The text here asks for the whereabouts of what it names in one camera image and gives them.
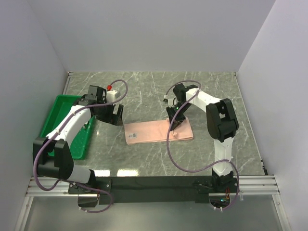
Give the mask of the pink towel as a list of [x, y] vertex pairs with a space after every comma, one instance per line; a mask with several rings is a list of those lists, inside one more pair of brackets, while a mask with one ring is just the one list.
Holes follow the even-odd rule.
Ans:
[[[124, 125], [125, 139], [128, 145], [137, 143], [164, 142], [167, 141], [169, 119], [130, 123]], [[188, 118], [170, 132], [170, 141], [193, 139], [193, 132]]]

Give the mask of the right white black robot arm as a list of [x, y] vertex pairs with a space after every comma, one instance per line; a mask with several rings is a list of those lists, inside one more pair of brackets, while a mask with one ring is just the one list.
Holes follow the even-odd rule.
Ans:
[[[193, 84], [189, 86], [185, 86], [184, 82], [183, 80], [174, 84], [164, 95], [164, 101], [168, 103], [166, 111], [169, 117], [167, 131], [168, 155], [172, 163], [184, 172], [197, 173], [212, 167], [213, 174], [217, 176], [212, 179], [212, 188], [217, 192], [222, 192], [229, 185], [229, 181], [225, 176], [236, 169], [231, 159], [232, 144], [239, 124], [232, 101], [228, 98], [219, 99], [205, 93], [201, 90], [201, 84], [198, 81], [193, 80]], [[206, 113], [207, 130], [214, 141], [215, 161], [200, 170], [187, 170], [178, 166], [173, 160], [169, 149], [170, 132], [179, 128], [186, 120], [184, 112], [191, 105]]]

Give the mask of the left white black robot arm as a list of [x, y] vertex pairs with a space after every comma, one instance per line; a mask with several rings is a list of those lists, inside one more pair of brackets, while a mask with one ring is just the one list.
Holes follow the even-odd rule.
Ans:
[[123, 98], [112, 85], [107, 88], [91, 85], [86, 94], [73, 102], [68, 114], [53, 131], [35, 139], [33, 176], [79, 183], [85, 193], [94, 192], [97, 187], [94, 171], [77, 166], [70, 147], [82, 127], [93, 118], [121, 126], [124, 106], [120, 104], [116, 113], [114, 108]]

